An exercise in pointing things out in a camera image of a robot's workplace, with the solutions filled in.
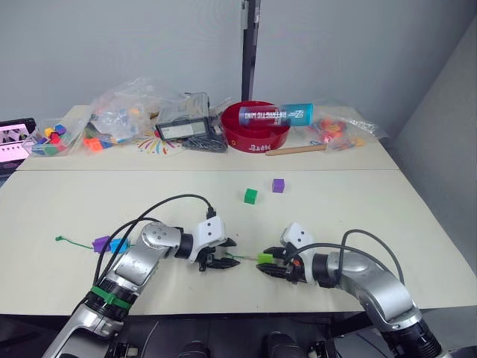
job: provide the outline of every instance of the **white table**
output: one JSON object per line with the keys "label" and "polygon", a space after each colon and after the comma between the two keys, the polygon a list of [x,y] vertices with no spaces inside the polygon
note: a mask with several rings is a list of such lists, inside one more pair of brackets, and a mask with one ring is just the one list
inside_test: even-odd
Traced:
{"label": "white table", "polygon": [[[339,154],[282,156],[276,162],[235,150],[224,159],[221,154],[161,158],[130,152],[123,162],[122,150],[89,156],[79,149],[70,158],[29,158],[0,189],[0,283],[8,292],[0,295],[0,313],[69,314],[92,284],[98,255],[54,238],[62,235],[88,245],[152,204],[184,192],[211,201],[238,243],[234,254],[254,256],[278,245],[283,228],[293,221],[320,242],[340,242],[346,230],[362,228],[394,250],[421,308],[477,304],[470,267],[377,142]],[[231,158],[233,164],[227,164]],[[285,179],[283,194],[271,192],[273,178]],[[256,205],[243,202],[246,188],[259,190]],[[204,219],[205,207],[186,199],[154,215],[190,232]],[[385,251],[368,238],[357,236],[350,244],[394,269]],[[200,273],[197,264],[165,260],[131,313],[360,309],[344,292],[291,285],[259,272],[252,261]]]}

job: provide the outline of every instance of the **green zip tie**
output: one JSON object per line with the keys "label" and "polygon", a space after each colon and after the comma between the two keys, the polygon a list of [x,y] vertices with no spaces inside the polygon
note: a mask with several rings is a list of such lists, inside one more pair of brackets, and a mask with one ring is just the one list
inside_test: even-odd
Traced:
{"label": "green zip tie", "polygon": [[233,259],[244,259],[244,258],[245,258],[244,256],[235,256],[235,255],[232,255],[230,252],[226,252],[225,254],[226,254],[227,256],[232,257]]}
{"label": "green zip tie", "polygon": [[69,242],[70,244],[73,244],[73,245],[76,245],[76,246],[80,246],[80,247],[82,247],[82,248],[88,248],[89,250],[92,250],[92,247],[91,247],[91,246],[86,246],[86,245],[78,244],[77,242],[74,242],[74,241],[72,241],[72,240],[70,240],[70,239],[67,239],[66,237],[57,236],[57,237],[55,237],[54,239],[55,239],[55,241],[63,241],[63,240],[64,240],[64,241]]}
{"label": "green zip tie", "polygon": [[93,286],[91,288],[91,292],[103,298],[104,302],[106,302],[107,304],[114,304],[115,306],[124,308],[125,310],[128,310],[132,307],[132,304],[129,304],[128,302],[123,301],[120,298],[117,298],[114,293],[106,292],[97,286]]}

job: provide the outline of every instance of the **clear plastic bag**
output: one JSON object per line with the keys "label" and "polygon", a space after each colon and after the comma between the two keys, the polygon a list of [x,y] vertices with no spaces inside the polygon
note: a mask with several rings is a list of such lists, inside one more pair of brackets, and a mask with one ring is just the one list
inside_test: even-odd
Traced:
{"label": "clear plastic bag", "polygon": [[378,126],[368,122],[350,107],[317,106],[310,128],[315,132],[312,144],[326,144],[326,151],[361,147],[366,142],[387,137]]}
{"label": "clear plastic bag", "polygon": [[106,91],[92,102],[84,144],[93,151],[129,142],[151,129],[159,109],[185,95],[162,90],[149,78],[137,78]]}

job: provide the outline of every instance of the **green cube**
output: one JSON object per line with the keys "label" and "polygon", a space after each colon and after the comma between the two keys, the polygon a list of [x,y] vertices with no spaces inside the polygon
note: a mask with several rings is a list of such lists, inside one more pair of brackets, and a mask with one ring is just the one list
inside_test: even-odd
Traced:
{"label": "green cube", "polygon": [[52,144],[45,145],[43,150],[45,151],[45,154],[47,155],[55,155],[58,152],[57,147]]}
{"label": "green cube", "polygon": [[256,263],[259,265],[261,263],[274,263],[274,256],[272,254],[265,254],[261,252],[256,258]]}
{"label": "green cube", "polygon": [[245,192],[244,202],[246,202],[247,204],[255,204],[257,193],[258,192],[256,190],[247,189],[247,191]]}

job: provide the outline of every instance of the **black cable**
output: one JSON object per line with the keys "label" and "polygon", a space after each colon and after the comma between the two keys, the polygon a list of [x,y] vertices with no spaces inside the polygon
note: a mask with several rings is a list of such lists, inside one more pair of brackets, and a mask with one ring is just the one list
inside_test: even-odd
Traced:
{"label": "black cable", "polygon": [[154,327],[152,327],[151,331],[149,332],[145,342],[144,342],[144,345],[142,346],[142,350],[141,350],[141,356],[140,358],[143,358],[144,357],[144,353],[146,352],[146,348],[148,347],[148,343],[149,343],[149,340],[151,339],[152,337],[152,333],[154,333],[154,331],[156,330],[157,328],[157,325],[159,324],[159,321],[156,321],[156,324],[154,325]]}
{"label": "black cable", "polygon": [[[374,239],[375,241],[377,241],[383,248],[385,248],[385,250],[388,252],[389,256],[391,256],[391,258],[393,259],[394,264],[396,265],[397,273],[399,275],[399,281],[401,281],[401,283],[404,285],[404,274],[402,274],[402,269],[401,269],[401,265],[399,264],[399,260],[397,259],[396,255],[394,255],[394,252],[389,248],[389,246],[387,246],[385,244],[384,241],[382,241],[376,235],[373,235],[372,233],[369,233],[365,230],[352,229],[352,230],[348,230],[346,233],[344,233],[343,239],[341,240],[341,244],[343,246],[346,245],[346,241],[348,239],[348,236],[351,233],[363,233],[364,235],[367,235],[371,239]],[[342,248],[342,249],[340,249],[340,258],[339,258],[338,270],[336,272],[336,282],[337,283],[340,282],[341,273],[343,272],[343,261],[344,261],[344,249]]]}
{"label": "black cable", "polygon": [[367,344],[369,344],[371,347],[373,347],[377,352],[379,352],[384,358],[388,358],[388,356],[381,351],[379,348],[377,348],[369,339],[363,337],[361,334],[357,333],[356,334],[359,338],[361,338],[363,341],[365,341]]}
{"label": "black cable", "polygon": [[129,236],[129,234],[131,233],[131,231],[135,228],[135,226],[137,225],[138,222],[140,222],[141,220],[143,220],[143,218],[149,214],[152,210],[156,209],[157,207],[160,207],[161,205],[165,204],[165,203],[168,203],[169,201],[173,201],[173,200],[176,200],[176,199],[180,199],[180,198],[197,198],[197,199],[200,199],[202,200],[204,203],[206,203],[207,205],[207,214],[206,214],[206,217],[209,219],[213,216],[215,216],[215,211],[214,211],[214,208],[212,207],[212,205],[209,203],[209,201],[207,199],[205,199],[203,196],[200,196],[200,195],[197,195],[197,194],[180,194],[180,195],[175,195],[175,196],[171,196],[170,198],[167,198],[167,199],[164,199],[162,201],[160,201],[159,203],[153,205],[152,207],[150,207],[149,209],[147,209],[145,212],[143,212],[137,219],[133,220],[133,222],[130,224],[130,227],[129,229],[127,229],[126,231],[126,234],[123,236],[123,238],[121,239],[121,241],[119,242],[119,245],[118,247],[116,248],[116,250],[114,251],[114,254],[111,256],[110,260],[108,261],[108,263],[106,264],[106,267],[104,268],[103,270],[103,273],[101,274],[101,276],[95,281],[97,284],[99,284],[104,276],[106,276],[106,273],[110,270],[111,266],[113,265],[114,263],[114,260],[116,259],[116,257],[118,256],[118,252],[120,250],[120,248],[122,247],[122,245],[124,244],[124,242],[126,241],[127,237]]}
{"label": "black cable", "polygon": [[322,243],[322,242],[316,242],[314,244],[310,244],[310,245],[305,245],[301,248],[299,248],[298,250],[295,250],[293,251],[291,254],[287,255],[285,257],[285,259],[283,259],[283,261],[285,263],[287,263],[288,261],[290,261],[293,257],[297,256],[298,254],[301,254],[302,252],[306,251],[306,250],[309,250],[310,248],[339,248],[339,249],[344,249],[344,250],[348,250],[348,251],[352,251],[352,252],[357,252],[358,254],[361,254],[365,257],[367,257],[368,259],[374,261],[375,263],[377,263],[379,266],[381,266],[381,268],[387,272],[390,272],[392,273],[389,268],[386,267],[386,265],[384,263],[382,263],[381,261],[379,261],[378,259],[376,259],[373,255],[367,253],[367,252],[364,252],[364,251],[361,251],[357,248],[351,248],[350,246],[344,246],[344,245],[339,245],[339,244],[327,244],[327,243]]}
{"label": "black cable", "polygon": [[[110,243],[112,240],[118,235],[122,230],[124,230],[126,227],[129,225],[133,224],[136,221],[136,219],[131,220],[130,222],[127,222],[126,224],[122,225],[118,230],[116,230],[110,237],[109,239],[104,243],[103,248],[101,249],[101,252],[99,253],[99,258],[98,262],[96,263],[96,270],[95,270],[95,276],[93,278],[92,284],[95,285],[98,283],[98,278],[99,278],[99,271],[101,270],[101,264],[103,262],[103,257],[104,253],[106,252],[107,248],[110,246]],[[154,218],[142,218],[141,221],[149,221],[149,222],[158,222],[159,220],[154,219]]]}

